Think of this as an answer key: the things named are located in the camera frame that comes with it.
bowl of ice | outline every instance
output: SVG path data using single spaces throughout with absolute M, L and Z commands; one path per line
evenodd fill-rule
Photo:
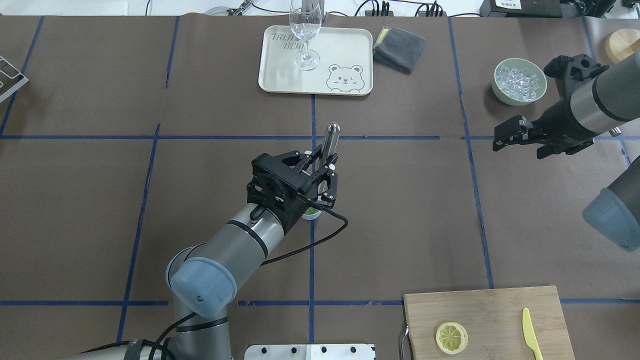
M 523 106 L 545 95 L 545 73 L 529 60 L 510 58 L 502 60 L 493 71 L 491 83 L 495 96 L 508 105 Z

glass base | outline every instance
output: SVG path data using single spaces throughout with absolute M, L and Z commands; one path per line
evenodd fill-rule
M 320 64 L 320 55 L 313 50 L 309 50 L 307 56 L 307 51 L 302 50 L 296 55 L 296 61 L 294 61 L 294 63 L 300 70 L 313 70 Z

white tray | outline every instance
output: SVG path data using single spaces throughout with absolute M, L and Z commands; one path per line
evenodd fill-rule
M 309 42 L 320 65 L 302 71 L 294 64 L 304 49 L 289 26 L 264 31 L 258 84 L 267 92 L 367 95 L 373 89 L 373 41 L 365 29 L 322 28 Z

bear drawing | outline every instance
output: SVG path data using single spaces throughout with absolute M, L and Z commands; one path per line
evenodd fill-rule
M 331 92 L 360 92 L 364 88 L 362 67 L 360 65 L 339 67 L 336 64 L 329 66 L 329 78 L 326 80 L 326 86 L 331 89 Z

wine glass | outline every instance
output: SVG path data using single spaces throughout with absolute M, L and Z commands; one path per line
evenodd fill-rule
M 291 0 L 289 25 L 294 35 L 306 43 L 305 49 L 296 55 L 296 66 L 304 71 L 315 69 L 320 64 L 320 55 L 309 49 L 309 40 L 320 32 L 322 26 L 319 0 Z

